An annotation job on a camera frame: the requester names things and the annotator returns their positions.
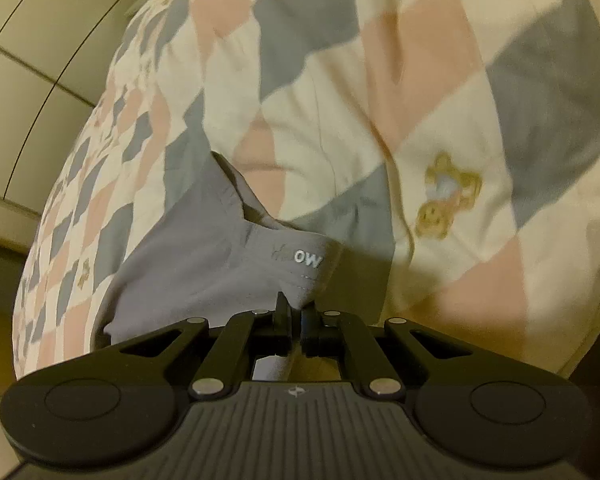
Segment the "white wardrobe doors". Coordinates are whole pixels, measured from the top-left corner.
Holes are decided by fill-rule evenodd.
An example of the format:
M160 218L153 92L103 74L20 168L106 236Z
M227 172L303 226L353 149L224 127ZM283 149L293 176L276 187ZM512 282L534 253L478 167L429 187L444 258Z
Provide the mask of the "white wardrobe doors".
M0 198L41 211L138 0L0 0Z

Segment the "grey fleece garment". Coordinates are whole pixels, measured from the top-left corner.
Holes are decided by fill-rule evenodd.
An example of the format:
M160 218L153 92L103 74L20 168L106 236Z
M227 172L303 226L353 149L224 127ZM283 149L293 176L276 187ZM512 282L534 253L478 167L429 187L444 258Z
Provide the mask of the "grey fleece garment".
M221 155L149 230L110 282L92 335L95 349L186 318L220 327L235 314L300 310L327 288L342 253L326 235L271 217Z

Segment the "checkered pink grey quilt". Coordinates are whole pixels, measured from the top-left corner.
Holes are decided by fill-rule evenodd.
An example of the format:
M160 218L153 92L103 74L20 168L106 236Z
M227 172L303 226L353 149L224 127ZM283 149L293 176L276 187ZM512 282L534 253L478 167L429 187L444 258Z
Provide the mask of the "checkered pink grey quilt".
M600 0L148 0L46 200L17 376L122 336L132 252L212 154L340 243L322 308L565 377L600 336Z

